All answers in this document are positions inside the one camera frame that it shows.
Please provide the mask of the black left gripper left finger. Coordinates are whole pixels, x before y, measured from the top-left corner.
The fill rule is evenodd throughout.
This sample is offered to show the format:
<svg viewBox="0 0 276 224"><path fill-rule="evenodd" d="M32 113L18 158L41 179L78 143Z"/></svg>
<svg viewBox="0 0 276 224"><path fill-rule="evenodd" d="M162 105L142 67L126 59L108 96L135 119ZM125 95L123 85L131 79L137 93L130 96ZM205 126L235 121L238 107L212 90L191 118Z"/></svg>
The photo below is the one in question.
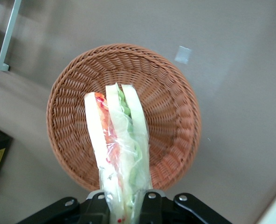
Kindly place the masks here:
<svg viewBox="0 0 276 224"><path fill-rule="evenodd" d="M103 190L89 193L86 201L80 204L79 224L109 224L110 210Z"/></svg>

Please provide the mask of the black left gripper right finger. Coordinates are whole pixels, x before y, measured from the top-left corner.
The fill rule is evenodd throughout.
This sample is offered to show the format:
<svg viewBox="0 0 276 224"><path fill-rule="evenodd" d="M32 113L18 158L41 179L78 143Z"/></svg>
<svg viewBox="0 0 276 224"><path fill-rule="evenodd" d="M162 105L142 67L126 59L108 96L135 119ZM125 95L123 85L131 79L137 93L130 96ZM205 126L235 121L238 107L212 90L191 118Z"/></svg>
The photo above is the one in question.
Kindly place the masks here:
<svg viewBox="0 0 276 224"><path fill-rule="evenodd" d="M173 212L173 201L162 190L150 189L145 194L138 223L172 224Z"/></svg>

